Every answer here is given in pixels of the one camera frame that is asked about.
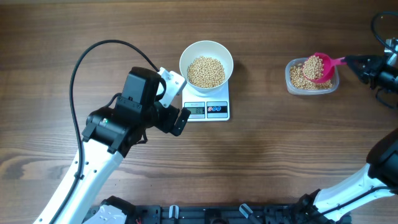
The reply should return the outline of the pink measuring scoop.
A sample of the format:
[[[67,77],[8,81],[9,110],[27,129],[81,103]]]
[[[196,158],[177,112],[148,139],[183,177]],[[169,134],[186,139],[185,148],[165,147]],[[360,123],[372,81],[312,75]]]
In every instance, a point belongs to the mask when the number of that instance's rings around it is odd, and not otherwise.
[[[314,53],[304,62],[303,75],[313,83],[325,83],[335,74],[336,66],[346,65],[343,59],[344,57],[332,59],[327,54]]]

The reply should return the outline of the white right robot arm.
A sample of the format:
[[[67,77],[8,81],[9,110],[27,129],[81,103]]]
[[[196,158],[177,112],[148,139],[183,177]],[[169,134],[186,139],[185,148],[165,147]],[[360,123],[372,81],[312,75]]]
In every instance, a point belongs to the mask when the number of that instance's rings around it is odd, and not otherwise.
[[[380,87],[397,93],[397,50],[383,56],[349,55],[323,60],[322,80],[328,79],[337,65],[350,69],[371,89]],[[302,223],[336,223],[343,215],[378,198],[397,194],[397,130],[382,138],[369,152],[366,165],[352,176],[330,188],[305,194],[295,204],[292,219]]]

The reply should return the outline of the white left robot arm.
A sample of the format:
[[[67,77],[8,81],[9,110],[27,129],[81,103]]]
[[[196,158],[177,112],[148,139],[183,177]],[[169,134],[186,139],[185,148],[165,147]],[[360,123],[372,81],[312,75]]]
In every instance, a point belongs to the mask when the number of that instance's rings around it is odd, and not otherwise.
[[[161,68],[155,72],[134,67],[123,92],[112,98],[114,108],[92,112],[79,141],[81,149],[36,223],[81,223],[108,177],[119,167],[130,148],[145,143],[145,131],[156,127],[181,135],[189,110],[171,105],[186,79]]]

